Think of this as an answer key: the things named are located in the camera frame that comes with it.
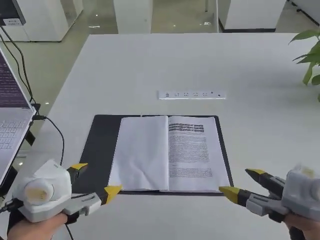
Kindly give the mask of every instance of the open book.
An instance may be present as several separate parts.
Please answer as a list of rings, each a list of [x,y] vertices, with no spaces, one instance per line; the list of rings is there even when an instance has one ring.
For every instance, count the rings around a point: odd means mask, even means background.
[[[109,185],[124,191],[213,192],[229,186],[214,117],[125,117]]]

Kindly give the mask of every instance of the black folder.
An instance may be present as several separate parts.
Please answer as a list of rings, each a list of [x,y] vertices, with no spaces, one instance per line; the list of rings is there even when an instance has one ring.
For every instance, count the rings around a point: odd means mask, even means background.
[[[84,173],[72,185],[72,192],[78,194],[100,192],[108,185],[112,162],[117,144],[118,133],[122,118],[140,117],[140,115],[96,115],[94,116],[89,135],[85,142],[80,163],[88,163]],[[223,140],[218,116],[187,116],[211,118],[214,117],[219,136],[222,156],[229,178],[230,186],[234,186],[227,151]],[[182,195],[182,196],[222,196],[222,193],[214,192],[162,192],[158,190],[148,191],[121,191],[127,195]]]

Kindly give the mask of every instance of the laptop keyboard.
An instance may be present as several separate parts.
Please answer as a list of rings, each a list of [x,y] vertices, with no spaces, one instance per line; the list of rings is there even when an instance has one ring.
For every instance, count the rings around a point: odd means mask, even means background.
[[[15,147],[16,138],[25,124],[25,120],[4,120],[0,122],[0,150]]]

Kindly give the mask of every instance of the electrical outlet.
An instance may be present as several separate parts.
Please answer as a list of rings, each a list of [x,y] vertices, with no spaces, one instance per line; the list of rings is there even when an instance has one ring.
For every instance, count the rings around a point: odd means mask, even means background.
[[[177,100],[177,99],[197,99],[197,100],[209,100],[209,99],[226,99],[226,93],[222,91],[158,91],[158,99],[160,100]]]

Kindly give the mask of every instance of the tiled floor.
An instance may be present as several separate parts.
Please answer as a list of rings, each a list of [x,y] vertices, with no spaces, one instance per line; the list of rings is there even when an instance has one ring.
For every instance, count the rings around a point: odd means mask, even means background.
[[[62,42],[20,42],[35,99],[42,104],[41,113],[50,111],[89,34],[117,34],[113,0],[83,0],[84,11]],[[204,0],[153,0],[152,33],[215,33],[213,11],[205,12]],[[276,31],[298,33],[317,29],[301,12],[287,3]],[[12,59],[8,57],[16,71]],[[36,122],[31,130],[37,135]],[[14,163],[19,168],[17,159]]]

